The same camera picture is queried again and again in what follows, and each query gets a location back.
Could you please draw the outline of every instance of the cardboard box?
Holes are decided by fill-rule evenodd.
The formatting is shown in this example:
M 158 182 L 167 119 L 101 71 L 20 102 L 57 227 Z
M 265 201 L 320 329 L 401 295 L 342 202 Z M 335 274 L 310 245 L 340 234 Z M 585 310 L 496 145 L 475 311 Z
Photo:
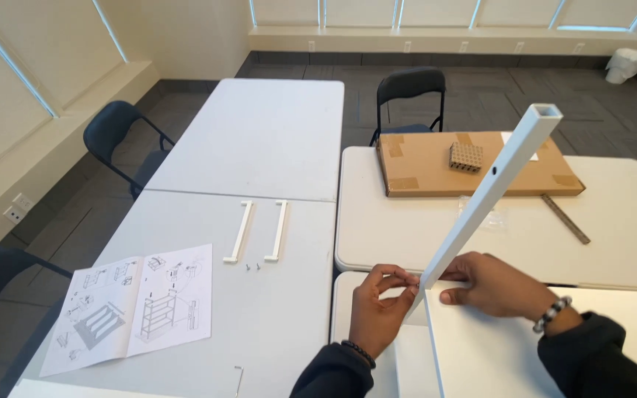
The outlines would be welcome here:
M 449 168 L 449 148 L 454 142 L 483 147 L 483 167 L 478 173 Z M 390 198 L 473 195 L 502 148 L 499 131 L 381 135 L 377 153 L 385 194 Z M 576 196 L 584 191 L 551 138 L 537 150 L 537 157 L 527 162 L 506 196 Z

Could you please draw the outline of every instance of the beaded bracelet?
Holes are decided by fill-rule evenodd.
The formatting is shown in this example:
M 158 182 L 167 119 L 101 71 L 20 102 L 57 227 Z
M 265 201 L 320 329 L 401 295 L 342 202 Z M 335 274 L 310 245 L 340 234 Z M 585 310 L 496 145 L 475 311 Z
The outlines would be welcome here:
M 547 312 L 542 315 L 539 321 L 535 323 L 535 326 L 532 327 L 532 330 L 535 333 L 542 333 L 544 331 L 545 326 L 549 322 L 551 322 L 554 317 L 559 314 L 566 307 L 569 307 L 572 304 L 572 298 L 570 296 L 562 296 L 559 300 L 555 301 L 552 307 L 550 307 Z
M 367 359 L 367 362 L 370 364 L 370 369 L 375 369 L 375 367 L 376 367 L 375 360 L 372 359 L 370 354 L 366 353 L 362 348 L 358 347 L 358 345 L 356 345 L 355 343 L 353 343 L 350 340 L 343 340 L 343 341 L 341 341 L 341 346 L 348 346 L 348 347 L 356 350 L 361 356 L 363 356 L 365 359 Z

